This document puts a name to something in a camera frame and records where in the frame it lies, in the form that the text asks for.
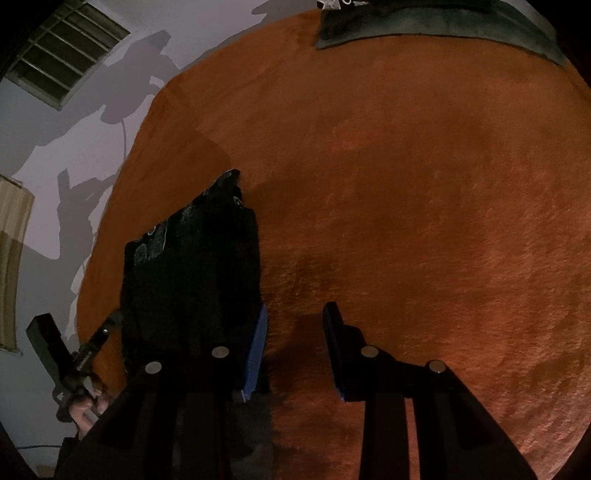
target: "metal screw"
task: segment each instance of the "metal screw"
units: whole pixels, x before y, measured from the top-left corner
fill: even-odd
[[[433,360],[429,362],[429,369],[436,374],[441,374],[446,370],[445,364],[441,360]]]
[[[230,355],[230,349],[227,346],[217,346],[212,350],[214,358],[226,358]]]
[[[379,354],[379,350],[373,345],[366,345],[361,349],[361,355],[366,358],[376,358]]]
[[[146,365],[145,370],[150,375],[157,374],[162,370],[162,364],[160,362],[150,362],[148,365]]]

